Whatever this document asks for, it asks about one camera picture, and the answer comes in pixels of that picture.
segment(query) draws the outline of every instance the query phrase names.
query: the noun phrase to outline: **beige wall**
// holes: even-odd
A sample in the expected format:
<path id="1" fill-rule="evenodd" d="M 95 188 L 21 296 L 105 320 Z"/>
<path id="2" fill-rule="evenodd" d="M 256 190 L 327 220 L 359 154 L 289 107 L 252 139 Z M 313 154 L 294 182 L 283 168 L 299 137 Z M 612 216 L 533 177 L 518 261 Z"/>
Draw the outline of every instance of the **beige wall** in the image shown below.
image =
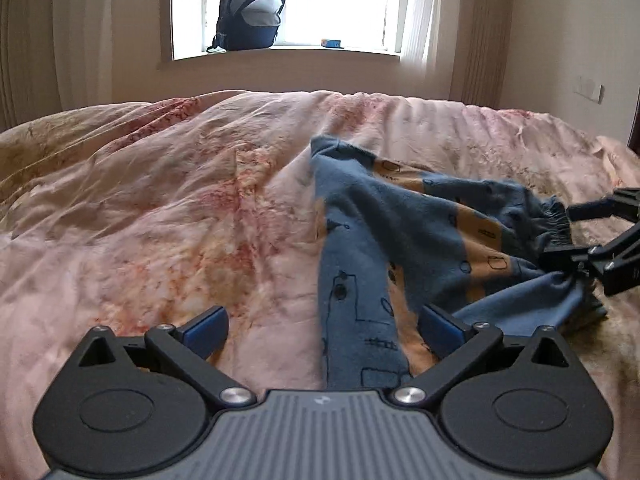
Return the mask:
<path id="1" fill-rule="evenodd" d="M 601 104 L 573 93 L 604 85 Z M 514 0 L 502 108 L 549 112 L 626 142 L 640 88 L 640 0 Z"/>
<path id="2" fill-rule="evenodd" d="M 159 0 L 113 0 L 113 101 L 221 89 L 395 94 L 398 56 L 336 50 L 232 52 L 162 63 Z"/>

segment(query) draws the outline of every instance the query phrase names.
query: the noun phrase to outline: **dark blue backpack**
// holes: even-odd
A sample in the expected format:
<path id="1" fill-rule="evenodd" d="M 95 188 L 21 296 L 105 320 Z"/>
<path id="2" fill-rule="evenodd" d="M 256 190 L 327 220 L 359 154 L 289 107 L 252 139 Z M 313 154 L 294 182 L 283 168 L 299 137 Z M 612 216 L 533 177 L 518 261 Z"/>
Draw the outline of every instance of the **dark blue backpack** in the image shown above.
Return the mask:
<path id="1" fill-rule="evenodd" d="M 220 0 L 212 45 L 225 50 L 268 48 L 280 26 L 285 0 Z"/>

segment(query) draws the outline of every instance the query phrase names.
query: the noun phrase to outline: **screw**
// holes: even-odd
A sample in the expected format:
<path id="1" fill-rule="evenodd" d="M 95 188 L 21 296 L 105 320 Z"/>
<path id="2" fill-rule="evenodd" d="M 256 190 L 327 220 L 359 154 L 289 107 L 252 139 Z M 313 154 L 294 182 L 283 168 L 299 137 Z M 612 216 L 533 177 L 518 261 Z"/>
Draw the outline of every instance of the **screw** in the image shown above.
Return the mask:
<path id="1" fill-rule="evenodd" d="M 394 399 L 401 404 L 418 404 L 426 398 L 427 394 L 415 386 L 405 386 L 398 388 L 394 392 Z"/>
<path id="2" fill-rule="evenodd" d="M 224 400 L 227 404 L 234 404 L 236 406 L 248 403 L 253 396 L 254 394 L 249 390 L 238 386 L 226 388 L 220 392 L 220 399 Z"/>

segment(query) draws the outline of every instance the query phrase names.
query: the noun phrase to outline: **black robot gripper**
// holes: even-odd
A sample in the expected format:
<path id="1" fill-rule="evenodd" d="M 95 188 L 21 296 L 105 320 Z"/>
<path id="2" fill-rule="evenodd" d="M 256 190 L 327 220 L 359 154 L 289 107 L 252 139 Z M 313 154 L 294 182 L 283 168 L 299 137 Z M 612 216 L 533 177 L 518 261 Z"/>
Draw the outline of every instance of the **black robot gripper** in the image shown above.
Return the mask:
<path id="1" fill-rule="evenodd" d="M 612 415 L 555 329 L 504 336 L 435 306 L 418 328 L 442 361 L 395 390 L 258 400 L 205 361 L 222 307 L 140 337 L 96 326 L 33 417 L 46 478 L 602 478 Z"/>

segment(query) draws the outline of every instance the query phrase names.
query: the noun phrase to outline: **bedspread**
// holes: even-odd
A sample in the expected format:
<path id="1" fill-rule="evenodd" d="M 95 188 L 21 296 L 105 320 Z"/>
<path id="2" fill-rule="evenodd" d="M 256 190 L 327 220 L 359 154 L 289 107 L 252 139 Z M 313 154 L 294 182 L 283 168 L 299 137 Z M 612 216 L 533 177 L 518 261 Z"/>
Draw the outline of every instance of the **bedspread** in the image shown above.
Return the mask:
<path id="1" fill-rule="evenodd" d="M 225 91 L 103 105 L 0 134 L 0 476 L 46 470 L 31 415 L 93 324 L 136 335 L 224 305 L 216 365 L 255 391 L 321 386 L 321 240 L 310 138 L 465 178 L 512 178 L 564 203 L 640 186 L 640 161 L 547 114 L 380 94 Z M 608 241 L 620 219 L 572 227 Z M 601 463 L 640 468 L 640 293 L 570 337 L 614 413 Z"/>

